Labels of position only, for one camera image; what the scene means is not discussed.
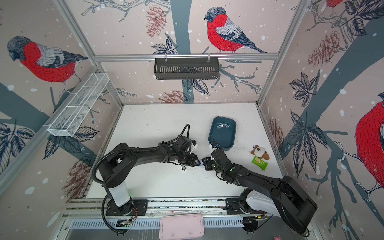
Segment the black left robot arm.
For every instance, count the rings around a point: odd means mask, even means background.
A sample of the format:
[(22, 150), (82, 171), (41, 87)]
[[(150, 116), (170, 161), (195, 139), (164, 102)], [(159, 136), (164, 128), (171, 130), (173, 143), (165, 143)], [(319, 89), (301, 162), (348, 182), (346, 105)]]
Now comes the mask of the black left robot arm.
[(128, 174), (135, 166), (150, 163), (171, 163), (181, 166), (185, 171), (187, 166), (196, 167), (201, 164), (197, 155), (192, 153), (197, 142), (191, 140), (189, 134), (190, 125), (186, 124), (176, 138), (167, 142), (160, 142), (156, 147), (129, 147), (126, 143), (121, 143), (94, 163), (91, 176), (92, 180), (101, 184), (107, 193), (102, 201), (101, 216), (104, 224), (111, 231), (117, 235), (124, 235), (128, 232), (127, 230), (116, 229), (107, 222), (104, 207), (108, 198), (116, 205), (121, 215), (135, 211), (135, 216), (130, 221), (134, 222), (137, 219), (139, 211), (125, 185)]

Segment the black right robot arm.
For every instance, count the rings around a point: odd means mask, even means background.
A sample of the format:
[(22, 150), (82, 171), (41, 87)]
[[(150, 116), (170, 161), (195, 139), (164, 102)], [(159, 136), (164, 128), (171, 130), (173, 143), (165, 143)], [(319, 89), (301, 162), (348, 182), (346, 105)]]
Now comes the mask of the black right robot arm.
[(308, 226), (318, 206), (293, 178), (273, 178), (252, 172), (232, 163), (222, 149), (213, 150), (202, 162), (205, 169), (215, 171), (220, 180), (244, 188), (236, 199), (226, 199), (224, 209), (229, 215), (269, 213), (280, 217), (298, 235), (310, 235)]

